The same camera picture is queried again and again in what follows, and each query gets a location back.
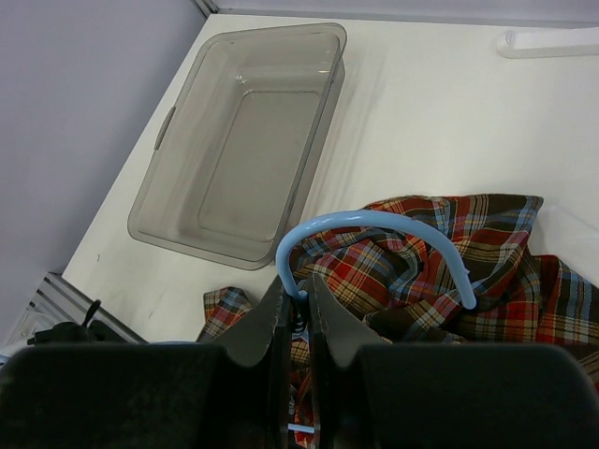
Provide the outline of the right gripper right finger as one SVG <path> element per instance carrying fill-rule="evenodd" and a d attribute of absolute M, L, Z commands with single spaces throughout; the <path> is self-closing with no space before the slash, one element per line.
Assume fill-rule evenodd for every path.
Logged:
<path fill-rule="evenodd" d="M 598 397 L 564 349 L 390 344 L 313 276 L 318 448 L 594 448 Z"/>

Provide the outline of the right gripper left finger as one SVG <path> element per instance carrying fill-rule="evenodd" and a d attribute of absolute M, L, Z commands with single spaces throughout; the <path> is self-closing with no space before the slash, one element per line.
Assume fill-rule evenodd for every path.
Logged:
<path fill-rule="evenodd" d="M 5 448 L 285 448 L 291 303 L 279 280 L 216 338 L 41 343 L 1 370 Z"/>

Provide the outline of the red plaid shirt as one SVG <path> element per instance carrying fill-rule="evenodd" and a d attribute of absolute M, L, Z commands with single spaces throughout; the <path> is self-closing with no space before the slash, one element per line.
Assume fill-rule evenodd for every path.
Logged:
<path fill-rule="evenodd" d="M 457 248 L 469 271 L 477 305 L 464 309 L 442 256 L 420 239 L 408 237 L 407 252 L 426 269 L 416 277 L 423 299 L 385 307 L 359 320 L 390 344 L 538 344 L 564 349 L 581 367 L 598 397 L 598 290 L 553 255 L 533 255 L 528 240 L 538 196 L 407 196 L 369 205 L 414 216 L 449 215 L 456 222 Z M 300 433 L 314 448 L 309 300 L 291 303 L 288 439 Z M 227 287 L 204 297 L 206 324 L 199 339 L 216 338 L 256 304 L 241 289 Z"/>

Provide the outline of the light blue wire hanger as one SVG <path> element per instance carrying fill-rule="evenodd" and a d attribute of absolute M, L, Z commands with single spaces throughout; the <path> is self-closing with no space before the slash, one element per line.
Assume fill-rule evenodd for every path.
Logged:
<path fill-rule="evenodd" d="M 279 243 L 275 265 L 285 292 L 308 302 L 307 277 L 324 276 L 331 293 L 359 320 L 385 307 L 420 301 L 416 277 L 425 264 L 407 252 L 414 237 L 438 252 L 452 281 L 449 292 L 466 310 L 477 305 L 457 248 L 456 222 L 449 215 L 414 216 L 381 210 L 325 214 L 290 230 Z"/>

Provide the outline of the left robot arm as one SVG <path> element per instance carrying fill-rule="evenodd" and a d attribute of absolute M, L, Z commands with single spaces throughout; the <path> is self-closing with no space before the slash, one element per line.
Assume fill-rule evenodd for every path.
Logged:
<path fill-rule="evenodd" d="M 63 322 L 55 325 L 52 329 L 38 331 L 27 340 L 28 346 L 35 346 L 51 342 L 87 342 L 104 341 L 104 337 L 98 336 L 90 329 L 96 312 L 100 309 L 101 301 L 95 300 L 85 313 L 83 321 L 79 323 Z"/>

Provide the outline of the grey translucent plastic bin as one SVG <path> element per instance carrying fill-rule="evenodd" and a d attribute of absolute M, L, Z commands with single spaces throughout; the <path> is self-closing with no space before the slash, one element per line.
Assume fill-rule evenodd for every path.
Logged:
<path fill-rule="evenodd" d="M 156 137 L 130 236 L 234 268 L 269 265 L 300 221 L 341 93 L 346 39 L 324 22 L 206 41 Z"/>

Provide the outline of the white clothes rack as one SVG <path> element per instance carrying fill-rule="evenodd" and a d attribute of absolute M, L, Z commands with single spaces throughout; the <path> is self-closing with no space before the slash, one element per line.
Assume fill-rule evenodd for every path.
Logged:
<path fill-rule="evenodd" d="M 508 59 L 593 56 L 598 54 L 598 28 L 510 30 L 499 36 L 496 49 Z"/>

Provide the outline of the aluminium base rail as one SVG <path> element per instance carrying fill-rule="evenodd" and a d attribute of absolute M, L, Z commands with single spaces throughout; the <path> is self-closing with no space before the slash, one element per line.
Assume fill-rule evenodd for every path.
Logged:
<path fill-rule="evenodd" d="M 47 273 L 37 288 L 7 346 L 32 343 L 36 333 L 51 331 L 62 323 L 85 325 L 85 337 L 93 342 L 145 343 L 140 335 L 98 306 L 61 275 Z"/>

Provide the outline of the left aluminium frame post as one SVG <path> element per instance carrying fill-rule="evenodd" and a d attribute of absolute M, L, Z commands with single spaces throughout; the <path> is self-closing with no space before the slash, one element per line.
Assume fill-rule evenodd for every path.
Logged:
<path fill-rule="evenodd" d="M 192 3 L 204 17 L 209 17 L 212 14 L 218 14 L 220 12 L 220 8 L 213 0 L 192 0 Z"/>

